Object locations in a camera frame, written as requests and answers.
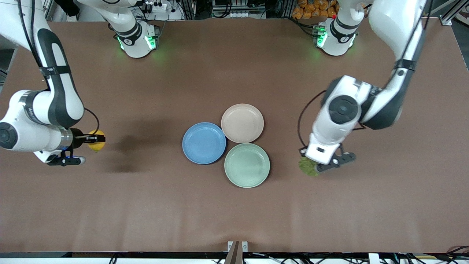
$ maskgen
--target blue plate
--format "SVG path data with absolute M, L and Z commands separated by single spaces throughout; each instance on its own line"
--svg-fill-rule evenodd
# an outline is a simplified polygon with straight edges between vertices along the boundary
M 227 139 L 217 125 L 202 122 L 190 127 L 182 139 L 182 150 L 186 157 L 197 164 L 217 161 L 225 152 Z

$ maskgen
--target green plate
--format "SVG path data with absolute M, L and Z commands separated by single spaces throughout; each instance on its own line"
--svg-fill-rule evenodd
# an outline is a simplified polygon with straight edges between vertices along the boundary
M 269 171 L 269 156 L 258 145 L 237 145 L 228 152 L 225 159 L 225 173 L 228 179 L 242 188 L 260 185 L 269 175 Z

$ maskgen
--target lemon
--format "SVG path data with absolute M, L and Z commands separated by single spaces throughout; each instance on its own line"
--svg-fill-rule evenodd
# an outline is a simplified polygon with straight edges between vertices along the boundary
M 104 136 L 104 132 L 102 132 L 101 130 L 98 130 L 96 132 L 96 135 L 103 135 Z M 104 145 L 106 144 L 106 142 L 96 142 L 96 143 L 91 143 L 91 144 L 88 144 L 88 146 L 94 150 L 94 152 L 98 152 L 100 151 Z

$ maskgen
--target velcro strap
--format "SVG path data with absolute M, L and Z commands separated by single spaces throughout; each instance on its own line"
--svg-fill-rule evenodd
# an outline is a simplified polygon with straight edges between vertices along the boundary
M 70 66 L 52 66 L 52 67 L 39 67 L 42 76 L 59 75 L 63 73 L 71 73 Z
M 417 68 L 417 62 L 400 59 L 396 61 L 396 64 L 394 65 L 394 69 L 397 69 L 397 68 L 404 68 L 404 69 L 409 69 L 411 71 L 415 71 L 415 69 Z

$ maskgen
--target plate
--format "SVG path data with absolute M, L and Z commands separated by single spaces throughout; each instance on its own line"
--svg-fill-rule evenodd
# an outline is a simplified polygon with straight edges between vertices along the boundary
M 226 137 L 236 143 L 256 140 L 264 129 L 261 112 L 249 104 L 236 104 L 228 108 L 221 118 L 221 128 Z
M 265 181 L 270 171 L 267 153 L 255 144 L 240 144 L 228 152 L 225 173 L 228 179 L 242 188 L 252 188 Z
M 190 127 L 182 138 L 182 150 L 186 157 L 197 164 L 217 161 L 225 152 L 227 139 L 217 125 L 202 122 Z

